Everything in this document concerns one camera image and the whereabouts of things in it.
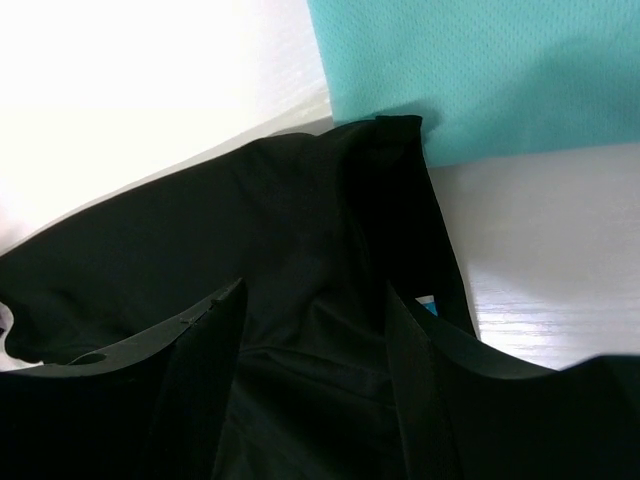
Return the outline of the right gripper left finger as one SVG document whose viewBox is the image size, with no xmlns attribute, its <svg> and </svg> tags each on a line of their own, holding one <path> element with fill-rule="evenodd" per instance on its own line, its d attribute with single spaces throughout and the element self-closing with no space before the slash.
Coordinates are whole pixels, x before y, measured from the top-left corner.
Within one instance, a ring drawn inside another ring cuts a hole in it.
<svg viewBox="0 0 640 480">
<path fill-rule="evenodd" d="M 66 365 L 1 376 L 5 479 L 209 479 L 245 324 L 236 281 Z"/>
</svg>

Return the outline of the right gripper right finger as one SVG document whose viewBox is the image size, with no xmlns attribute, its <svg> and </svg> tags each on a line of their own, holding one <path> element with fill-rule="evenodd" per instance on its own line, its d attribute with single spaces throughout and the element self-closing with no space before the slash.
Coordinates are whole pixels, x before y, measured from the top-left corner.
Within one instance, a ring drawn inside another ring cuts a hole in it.
<svg viewBox="0 0 640 480">
<path fill-rule="evenodd" d="M 635 479 L 639 360 L 555 371 L 500 352 L 388 290 L 385 337 L 413 479 Z"/>
</svg>

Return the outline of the black t shirt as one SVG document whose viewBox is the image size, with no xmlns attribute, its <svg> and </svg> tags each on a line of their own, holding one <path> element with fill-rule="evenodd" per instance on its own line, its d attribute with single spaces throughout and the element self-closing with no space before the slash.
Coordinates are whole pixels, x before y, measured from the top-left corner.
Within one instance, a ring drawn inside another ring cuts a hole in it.
<svg viewBox="0 0 640 480">
<path fill-rule="evenodd" d="M 386 293 L 431 295 L 472 331 L 420 127 L 380 117 L 257 140 L 41 231 L 1 258 L 8 352 L 66 365 L 242 281 L 209 479 L 413 479 Z"/>
</svg>

